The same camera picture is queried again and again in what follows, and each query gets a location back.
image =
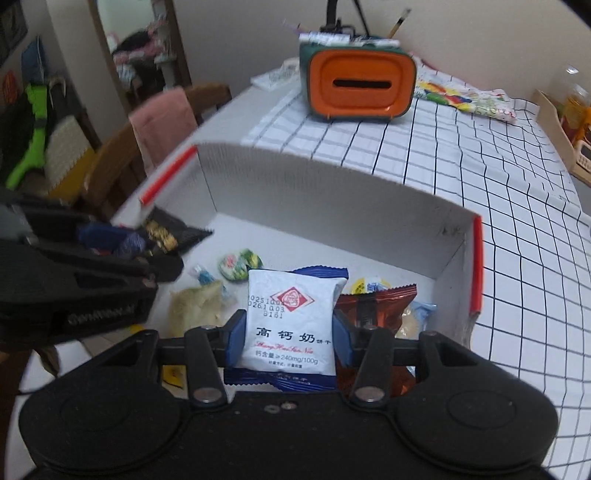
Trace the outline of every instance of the white wall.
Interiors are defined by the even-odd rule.
[[[47,0],[47,6],[78,97],[96,133],[106,141],[125,125],[127,115],[100,49],[89,5],[86,0]]]
[[[27,21],[28,32],[0,68],[0,78],[3,78],[9,70],[12,70],[20,87],[22,87],[21,53],[36,36],[41,37],[49,72],[64,73],[66,69],[45,0],[21,0],[21,5]],[[4,99],[0,95],[0,110],[3,108]]]
[[[97,7],[105,33],[120,41],[154,21],[151,0],[98,0]]]
[[[591,79],[591,30],[560,0],[362,0],[372,33],[385,35],[405,7],[399,37],[434,67],[484,89],[529,98],[563,63]],[[284,18],[318,28],[326,0],[174,0],[194,82],[230,84],[233,94],[255,74],[297,55]],[[344,22],[361,23],[351,0]]]

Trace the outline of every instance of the red diamond logo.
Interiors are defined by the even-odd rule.
[[[290,312],[314,302],[314,299],[304,295],[295,287],[291,287],[282,293],[275,293],[271,298],[280,302]]]

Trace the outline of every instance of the pink towel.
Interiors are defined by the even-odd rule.
[[[129,121],[148,175],[197,128],[182,87],[152,97],[129,116]]]

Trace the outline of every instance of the wooden chair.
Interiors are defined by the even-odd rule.
[[[203,123],[203,112],[220,109],[232,100],[229,87],[223,83],[193,85],[185,91],[198,125]],[[134,129],[127,123],[97,152],[82,187],[83,209],[109,220],[145,178]]]

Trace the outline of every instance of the cardboard box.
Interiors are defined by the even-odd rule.
[[[548,97],[539,90],[534,92],[532,101],[540,107],[535,121],[544,133],[548,135],[552,145],[562,159],[564,166],[566,166],[567,171],[571,175],[577,177],[580,181],[591,186],[591,173],[577,163],[579,155],[560,126],[556,107]]]
[[[219,275],[223,255],[250,248],[274,270],[323,264],[348,268],[349,285],[365,276],[416,283],[417,300],[438,306],[429,328],[469,346],[482,302],[480,217],[412,187],[291,154],[232,142],[198,147],[199,157],[168,181],[155,204],[215,232],[184,256],[174,284],[161,285],[146,327],[167,334],[170,292],[196,285],[191,267]],[[137,198],[169,166],[150,177],[115,223],[139,225],[150,208]],[[239,299],[229,316],[246,307],[248,285],[227,285]]]

